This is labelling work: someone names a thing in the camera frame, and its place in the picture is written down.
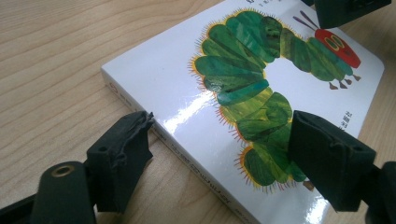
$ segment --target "green caterpillar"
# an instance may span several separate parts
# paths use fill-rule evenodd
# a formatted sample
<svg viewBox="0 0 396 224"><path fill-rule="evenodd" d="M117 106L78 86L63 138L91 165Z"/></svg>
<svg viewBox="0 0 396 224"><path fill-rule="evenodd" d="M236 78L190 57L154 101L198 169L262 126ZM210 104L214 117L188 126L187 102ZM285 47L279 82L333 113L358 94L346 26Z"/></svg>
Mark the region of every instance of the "green caterpillar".
<svg viewBox="0 0 396 224"><path fill-rule="evenodd" d="M306 176L287 156L292 109L271 90L264 69L282 56L319 80L337 79L341 85L346 75L353 75L351 67L316 38L303 41L255 10L237 11L205 33L191 68L203 87L215 93L222 118L247 143L237 159L247 181L263 189L275 182L287 187L290 181L304 181Z"/></svg>

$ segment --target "red caterpillar head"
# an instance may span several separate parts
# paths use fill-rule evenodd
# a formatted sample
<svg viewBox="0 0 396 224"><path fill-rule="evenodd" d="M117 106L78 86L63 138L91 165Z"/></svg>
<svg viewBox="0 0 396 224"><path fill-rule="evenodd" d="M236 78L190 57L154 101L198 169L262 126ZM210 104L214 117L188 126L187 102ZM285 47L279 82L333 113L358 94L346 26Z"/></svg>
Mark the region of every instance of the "red caterpillar head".
<svg viewBox="0 0 396 224"><path fill-rule="evenodd" d="M315 27L314 22L312 22L308 16L303 12L300 11L301 14L303 15L304 18L306 18L311 24L313 24ZM306 24L304 21L300 20L297 17L293 17L295 20L298 22L306 25L307 27L311 28L312 30L315 31L315 38L318 39L326 48L331 50L335 55L337 55L340 59L342 59L344 62L349 64L351 67L357 68L361 64L361 60L359 59L358 55L353 51L353 49L345 42L343 39L341 39L338 35L333 34L332 32L328 30L323 30L317 29L315 30L308 24Z"/></svg>

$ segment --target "white book cover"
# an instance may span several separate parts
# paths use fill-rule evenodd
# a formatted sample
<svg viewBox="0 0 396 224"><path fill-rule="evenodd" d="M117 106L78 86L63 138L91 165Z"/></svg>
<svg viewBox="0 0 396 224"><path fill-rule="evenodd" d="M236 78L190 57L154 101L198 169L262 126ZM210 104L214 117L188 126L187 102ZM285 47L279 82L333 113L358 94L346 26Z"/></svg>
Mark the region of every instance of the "white book cover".
<svg viewBox="0 0 396 224"><path fill-rule="evenodd" d="M384 70L300 0L228 0L102 67L133 110L246 223L321 223L328 202L289 161L292 111L357 137Z"/></svg>

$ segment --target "wooden table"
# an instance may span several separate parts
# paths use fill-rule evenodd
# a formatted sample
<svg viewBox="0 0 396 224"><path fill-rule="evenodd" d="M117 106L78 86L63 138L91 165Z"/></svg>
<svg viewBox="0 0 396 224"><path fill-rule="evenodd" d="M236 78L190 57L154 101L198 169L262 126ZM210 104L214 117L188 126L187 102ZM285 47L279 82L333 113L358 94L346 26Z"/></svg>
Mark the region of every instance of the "wooden table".
<svg viewBox="0 0 396 224"><path fill-rule="evenodd" d="M0 1L0 207L36 192L40 175L86 150L130 110L99 68L127 49L220 0ZM377 55L386 70L361 131L375 164L396 160L396 5L342 29ZM164 144L149 133L155 159L124 216L99 223L240 223ZM325 223L362 223L359 213Z"/></svg>

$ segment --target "black clamp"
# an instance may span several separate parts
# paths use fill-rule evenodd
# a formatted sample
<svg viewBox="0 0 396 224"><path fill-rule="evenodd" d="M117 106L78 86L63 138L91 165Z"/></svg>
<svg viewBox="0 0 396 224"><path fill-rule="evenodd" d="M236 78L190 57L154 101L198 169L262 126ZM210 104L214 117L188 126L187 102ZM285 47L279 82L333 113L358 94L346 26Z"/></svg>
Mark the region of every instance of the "black clamp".
<svg viewBox="0 0 396 224"><path fill-rule="evenodd" d="M309 6L315 4L322 29L338 27L370 12L389 5L391 0L302 0Z"/></svg>
<svg viewBox="0 0 396 224"><path fill-rule="evenodd" d="M396 224L396 162L373 165L375 151L326 119L294 111L289 141L295 161L335 211L369 205L366 223Z"/></svg>
<svg viewBox="0 0 396 224"><path fill-rule="evenodd" d="M148 130L153 115L119 119L87 151L87 160L50 167L38 192L0 210L0 223L96 223L99 212L123 213L152 158Z"/></svg>

